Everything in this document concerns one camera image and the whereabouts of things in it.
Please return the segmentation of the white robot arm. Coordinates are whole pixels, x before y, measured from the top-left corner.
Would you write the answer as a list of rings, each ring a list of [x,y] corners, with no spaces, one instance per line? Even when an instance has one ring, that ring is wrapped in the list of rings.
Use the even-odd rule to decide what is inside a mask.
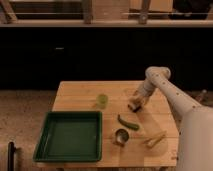
[[[168,67],[148,67],[145,76],[128,107],[136,111],[144,106],[158,88],[182,117],[176,171],[213,171],[213,108],[172,84]]]

